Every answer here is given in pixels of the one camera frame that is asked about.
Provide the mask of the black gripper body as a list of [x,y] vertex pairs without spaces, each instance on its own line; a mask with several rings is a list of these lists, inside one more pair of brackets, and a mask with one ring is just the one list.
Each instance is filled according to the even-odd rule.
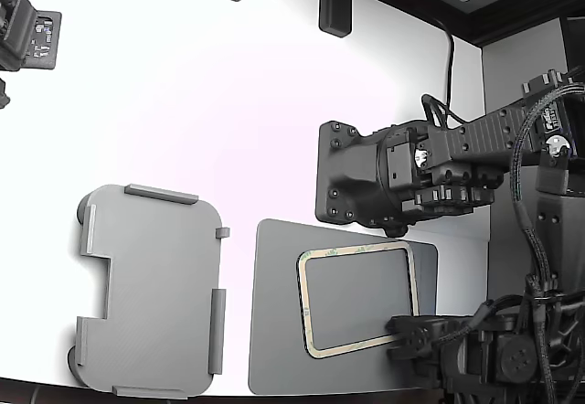
[[400,238],[418,222],[467,215],[493,204],[496,171],[491,166],[453,161],[431,165],[429,136],[439,130],[415,120],[363,136],[349,124],[322,124],[317,219],[357,223]]

